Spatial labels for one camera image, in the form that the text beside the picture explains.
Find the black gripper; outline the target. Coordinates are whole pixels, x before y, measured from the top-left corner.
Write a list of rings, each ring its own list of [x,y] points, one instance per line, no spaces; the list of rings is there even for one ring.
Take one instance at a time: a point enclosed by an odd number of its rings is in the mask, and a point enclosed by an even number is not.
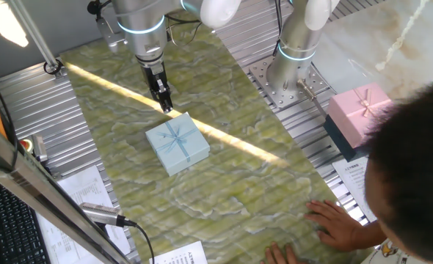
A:
[[[140,61],[140,65],[153,99],[159,103],[164,113],[171,112],[173,106],[170,89],[167,86],[164,63],[161,60],[153,62]]]

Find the person left hand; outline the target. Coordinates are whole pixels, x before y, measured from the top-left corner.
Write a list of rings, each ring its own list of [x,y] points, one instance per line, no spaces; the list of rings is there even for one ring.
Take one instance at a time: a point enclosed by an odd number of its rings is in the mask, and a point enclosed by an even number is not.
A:
[[[272,241],[270,246],[264,249],[265,258],[260,264],[305,264],[296,255],[290,244],[280,248],[278,243]]]

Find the person right hand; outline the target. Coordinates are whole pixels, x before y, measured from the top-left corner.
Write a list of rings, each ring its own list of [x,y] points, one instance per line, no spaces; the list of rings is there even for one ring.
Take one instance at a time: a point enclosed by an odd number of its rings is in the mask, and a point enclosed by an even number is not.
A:
[[[322,243],[345,252],[360,248],[356,235],[363,226],[343,208],[329,200],[311,200],[306,207],[310,212],[305,218],[324,229],[317,232]]]

